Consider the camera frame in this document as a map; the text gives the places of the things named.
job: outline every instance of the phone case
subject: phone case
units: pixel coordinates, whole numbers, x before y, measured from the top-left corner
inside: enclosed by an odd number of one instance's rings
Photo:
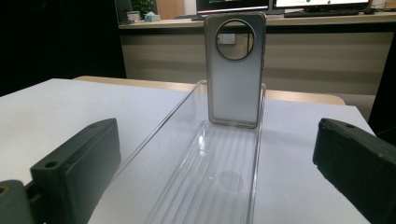
[[[244,23],[253,37],[251,51],[238,60],[224,57],[219,52],[217,40],[219,30],[234,21]],[[238,34],[244,32],[244,28],[229,24],[225,30]],[[261,12],[209,15],[205,18],[209,120],[212,123],[257,127],[263,95],[264,43],[265,15]]]

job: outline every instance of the white tabletop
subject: white tabletop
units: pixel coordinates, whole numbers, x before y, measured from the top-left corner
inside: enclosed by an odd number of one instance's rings
[[[31,166],[101,119],[117,119],[125,160],[186,95],[52,79],[1,97],[0,180],[19,179],[27,184]],[[339,119],[372,132],[355,106],[266,101],[254,223],[368,223],[312,162],[321,118]],[[90,223],[141,223],[138,210],[115,200],[123,196],[131,205],[136,203],[128,200],[131,196],[111,189]],[[110,205],[123,217],[111,213]]]

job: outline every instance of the monitor screen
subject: monitor screen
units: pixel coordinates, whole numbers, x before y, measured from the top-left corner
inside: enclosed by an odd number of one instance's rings
[[[274,0],[274,8],[367,8],[369,0]]]
[[[196,0],[197,14],[206,15],[236,11],[264,11],[269,0]]]

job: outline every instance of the circular camera cutout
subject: circular camera cutout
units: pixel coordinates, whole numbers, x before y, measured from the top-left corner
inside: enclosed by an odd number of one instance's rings
[[[253,29],[244,21],[226,21],[216,34],[216,46],[219,54],[230,61],[245,59],[253,49],[253,45]]]

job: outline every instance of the clear plastic tray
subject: clear plastic tray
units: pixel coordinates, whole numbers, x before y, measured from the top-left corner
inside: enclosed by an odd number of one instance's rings
[[[264,92],[262,85],[261,106]],[[260,136],[261,122],[256,129],[210,123],[199,82],[121,165],[107,197],[127,212],[112,215],[128,223],[251,223]]]

